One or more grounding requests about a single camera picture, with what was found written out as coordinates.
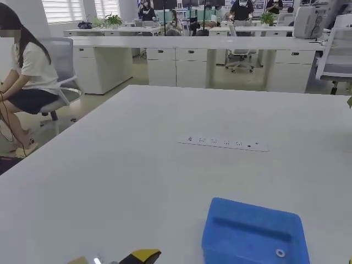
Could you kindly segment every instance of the table surface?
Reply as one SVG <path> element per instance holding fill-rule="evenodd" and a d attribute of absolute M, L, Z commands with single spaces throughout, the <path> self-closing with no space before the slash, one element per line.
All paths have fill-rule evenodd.
<path fill-rule="evenodd" d="M 160 30 L 158 27 L 152 27 L 152 26 L 120 26 L 117 29 L 114 29 L 112 27 L 107 27 L 107 28 L 100 28 L 100 27 L 94 27 L 92 29 L 70 29 L 70 30 L 65 30 L 65 32 L 154 32 Z"/>
<path fill-rule="evenodd" d="M 351 255 L 346 96 L 129 86 L 0 177 L 0 263 L 203 264 L 213 197 L 297 213 L 311 263 Z M 254 140 L 269 152 L 178 144 Z"/>
<path fill-rule="evenodd" d="M 322 51 L 324 46 L 294 37 L 70 37 L 76 47 L 206 48 Z"/>
<path fill-rule="evenodd" d="M 269 26 L 269 27 L 263 27 L 263 26 L 236 26 L 235 29 L 236 31 L 251 31 L 251 32 L 256 32 L 256 31 L 274 31 L 274 32 L 292 32 L 293 31 L 293 26 Z M 217 26 L 213 27 L 210 29 L 210 32 L 227 32 L 230 31 L 230 28 L 228 26 Z M 330 32 L 328 29 L 324 29 L 325 33 Z"/>

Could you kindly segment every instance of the white shirt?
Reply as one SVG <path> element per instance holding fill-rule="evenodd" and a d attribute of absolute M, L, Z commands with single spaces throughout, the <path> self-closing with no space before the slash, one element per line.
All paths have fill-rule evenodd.
<path fill-rule="evenodd" d="M 57 95 L 57 72 L 53 64 L 49 63 L 44 51 L 36 44 L 29 42 L 23 52 L 23 67 L 18 65 L 18 44 L 12 46 L 12 69 L 18 74 L 30 76 L 30 80 L 23 89 L 41 89 Z"/>

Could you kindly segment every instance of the face mask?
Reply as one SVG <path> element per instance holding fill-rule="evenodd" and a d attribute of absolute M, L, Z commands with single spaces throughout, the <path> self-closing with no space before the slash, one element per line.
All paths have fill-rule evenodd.
<path fill-rule="evenodd" d="M 247 0 L 245 1 L 240 0 L 239 4 L 240 4 L 240 7 L 245 7 L 247 5 Z"/>

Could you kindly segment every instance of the yellow object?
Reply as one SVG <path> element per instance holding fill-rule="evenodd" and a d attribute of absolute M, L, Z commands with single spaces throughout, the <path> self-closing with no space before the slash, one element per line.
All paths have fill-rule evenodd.
<path fill-rule="evenodd" d="M 159 249 L 140 249 L 120 261 L 120 264 L 154 264 L 159 258 Z"/>
<path fill-rule="evenodd" d="M 75 260 L 72 260 L 71 262 L 68 262 L 68 264 L 88 264 L 88 261 L 85 257 L 80 257 Z"/>

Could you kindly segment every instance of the window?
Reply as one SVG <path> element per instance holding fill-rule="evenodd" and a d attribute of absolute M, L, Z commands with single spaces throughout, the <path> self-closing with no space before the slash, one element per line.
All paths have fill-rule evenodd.
<path fill-rule="evenodd" d="M 81 0 L 42 0 L 49 24 L 83 19 Z"/>
<path fill-rule="evenodd" d="M 120 16 L 120 7 L 118 0 L 94 0 L 94 2 L 98 18 L 105 18 L 107 15 L 110 14 Z"/>

